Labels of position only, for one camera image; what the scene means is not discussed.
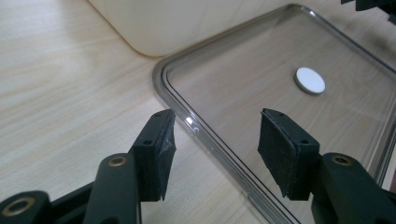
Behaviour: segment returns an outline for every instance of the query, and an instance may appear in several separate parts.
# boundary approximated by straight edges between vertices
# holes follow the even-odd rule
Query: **metal screw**
[[[23,197],[7,205],[1,214],[5,217],[14,217],[25,212],[35,204],[35,198]]]
[[[108,165],[109,166],[121,166],[125,163],[126,163],[125,157],[114,157],[108,162]]]
[[[340,165],[345,165],[345,166],[352,165],[352,161],[349,158],[343,156],[333,156],[332,161]]]

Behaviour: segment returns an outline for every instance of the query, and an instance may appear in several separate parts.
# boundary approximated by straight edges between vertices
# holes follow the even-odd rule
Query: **white container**
[[[163,56],[287,4],[266,0],[90,0],[137,51]]]

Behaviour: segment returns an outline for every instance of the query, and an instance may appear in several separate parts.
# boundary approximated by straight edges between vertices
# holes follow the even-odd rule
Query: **white circular sticker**
[[[300,89],[310,94],[320,94],[326,89],[323,78],[311,68],[299,68],[294,79]]]

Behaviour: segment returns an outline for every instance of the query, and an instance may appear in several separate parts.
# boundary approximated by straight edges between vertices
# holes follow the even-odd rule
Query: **wooden table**
[[[388,15],[299,3],[396,68]],[[167,108],[151,83],[159,60],[137,53],[88,1],[0,1],[0,201],[33,189],[55,200],[93,181],[103,158],[128,151]],[[144,223],[265,222],[179,120],[175,135],[166,200],[142,204]]]

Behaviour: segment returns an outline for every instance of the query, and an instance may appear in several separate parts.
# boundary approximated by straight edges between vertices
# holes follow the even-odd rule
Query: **clear plastic lid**
[[[296,84],[300,67],[322,76],[323,93]],[[395,74],[314,11],[289,5],[162,60],[153,81],[269,221],[305,223],[311,202],[282,198],[257,150],[262,109],[287,114],[320,154],[347,154],[380,184],[394,147]]]

